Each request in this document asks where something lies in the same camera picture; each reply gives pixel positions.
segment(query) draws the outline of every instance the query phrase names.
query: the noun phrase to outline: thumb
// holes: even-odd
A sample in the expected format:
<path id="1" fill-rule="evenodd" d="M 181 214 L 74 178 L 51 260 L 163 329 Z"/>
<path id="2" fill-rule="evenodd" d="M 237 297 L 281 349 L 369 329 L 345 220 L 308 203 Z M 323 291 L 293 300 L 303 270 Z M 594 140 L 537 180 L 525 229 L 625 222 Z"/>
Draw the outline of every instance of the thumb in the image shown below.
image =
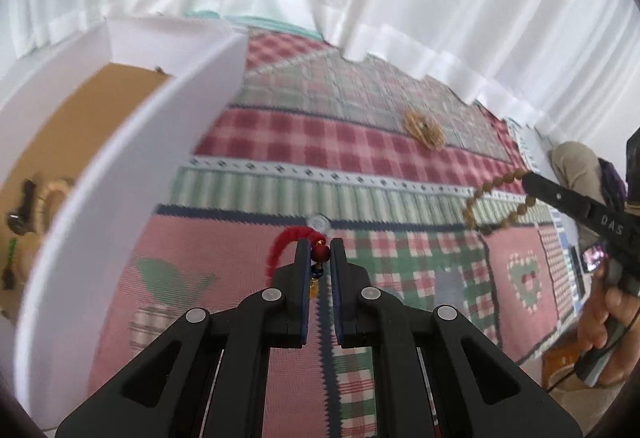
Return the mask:
<path id="1" fill-rule="evenodd" d="M 615 287 L 607 290 L 605 303 L 607 304 L 609 313 L 625 326 L 631 324 L 631 321 L 636 316 L 636 312 L 638 312 L 638 308 L 640 308 L 640 299 L 623 293 Z"/>

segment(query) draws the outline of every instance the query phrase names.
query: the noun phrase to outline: brown beaded bracelet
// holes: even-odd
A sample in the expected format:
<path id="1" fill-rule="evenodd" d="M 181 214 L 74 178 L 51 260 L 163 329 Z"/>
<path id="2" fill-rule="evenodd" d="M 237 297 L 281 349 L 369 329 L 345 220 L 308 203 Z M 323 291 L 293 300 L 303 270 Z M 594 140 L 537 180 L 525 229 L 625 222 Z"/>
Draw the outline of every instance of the brown beaded bracelet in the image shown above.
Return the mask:
<path id="1" fill-rule="evenodd" d="M 505 183 L 512 183 L 514 180 L 522 180 L 522 178 L 529 173 L 525 169 L 516 169 L 515 171 L 510 171 L 504 176 L 496 176 L 492 181 L 486 181 L 482 184 L 479 189 L 476 189 L 474 195 L 470 198 L 466 199 L 466 208 L 462 211 L 462 217 L 465 219 L 465 224 L 470 229 L 479 229 L 480 226 L 476 219 L 473 216 L 472 209 L 476 202 L 484 196 L 485 193 L 490 193 L 494 187 L 500 187 Z M 518 205 L 515 211 L 511 211 L 509 215 L 502 220 L 500 223 L 501 229 L 507 229 L 511 226 L 511 224 L 515 223 L 515 221 L 520 216 L 524 216 L 527 213 L 529 207 L 533 207 L 536 204 L 536 199 L 533 196 L 527 196 L 524 200 L 524 203 Z"/>

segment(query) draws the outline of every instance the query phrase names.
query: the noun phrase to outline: black cable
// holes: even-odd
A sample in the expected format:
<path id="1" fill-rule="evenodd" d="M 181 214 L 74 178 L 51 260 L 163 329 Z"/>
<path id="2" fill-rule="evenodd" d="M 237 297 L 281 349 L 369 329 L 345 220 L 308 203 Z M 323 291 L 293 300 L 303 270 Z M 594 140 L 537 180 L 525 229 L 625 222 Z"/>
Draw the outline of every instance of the black cable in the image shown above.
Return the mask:
<path id="1" fill-rule="evenodd" d="M 602 351 L 602 355 L 607 354 L 607 352 L 609 352 L 611 349 L 615 348 L 618 345 L 618 343 L 620 341 L 622 341 L 622 339 L 625 337 L 625 335 L 628 333 L 628 331 L 636 323 L 636 320 L 638 319 L 638 316 L 640 316 L 640 307 L 638 307 L 638 309 L 636 310 L 636 315 L 634 315 L 634 318 L 631 319 L 631 322 L 625 327 L 624 331 L 622 332 L 622 335 L 620 335 L 620 337 L 618 337 L 618 339 L 616 339 L 615 342 L 612 342 L 609 346 L 604 348 L 603 351 Z M 552 392 L 554 389 L 556 389 L 560 384 L 562 384 L 566 379 L 568 379 L 574 373 L 575 373 L 575 370 L 571 370 L 571 371 L 569 371 L 569 373 L 564 374 L 560 378 L 560 380 L 554 382 L 553 385 L 546 390 L 546 392 L 548 392 L 548 393 Z"/>

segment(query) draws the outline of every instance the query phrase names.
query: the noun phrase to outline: person's leg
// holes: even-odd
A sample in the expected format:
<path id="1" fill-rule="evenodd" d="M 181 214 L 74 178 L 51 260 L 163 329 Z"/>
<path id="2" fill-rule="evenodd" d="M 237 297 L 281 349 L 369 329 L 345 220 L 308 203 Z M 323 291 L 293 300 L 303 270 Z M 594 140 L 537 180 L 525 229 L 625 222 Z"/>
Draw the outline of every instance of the person's leg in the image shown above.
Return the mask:
<path id="1" fill-rule="evenodd" d="M 589 147 L 580 142 L 563 142 L 549 152 L 549 159 L 560 185 L 606 204 L 602 196 L 600 163 Z M 582 225 L 578 225 L 578 232 L 581 250 L 598 239 L 596 233 Z"/>

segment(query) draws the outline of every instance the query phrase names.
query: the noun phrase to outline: triangular cutout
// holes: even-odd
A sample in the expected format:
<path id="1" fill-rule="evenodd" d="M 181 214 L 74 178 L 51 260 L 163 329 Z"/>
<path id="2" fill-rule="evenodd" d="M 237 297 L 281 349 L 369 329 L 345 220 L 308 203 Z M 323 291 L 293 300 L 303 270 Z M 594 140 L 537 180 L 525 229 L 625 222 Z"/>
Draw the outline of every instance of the triangular cutout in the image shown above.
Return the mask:
<path id="1" fill-rule="evenodd" d="M 462 339 L 462 349 L 469 361 L 471 371 L 484 403 L 494 405 L 520 392 L 520 386 L 513 380 L 476 342 Z"/>
<path id="2" fill-rule="evenodd" d="M 122 395 L 145 407 L 156 407 L 181 345 L 179 341 L 170 342 L 164 350 L 127 380 L 122 388 Z"/>

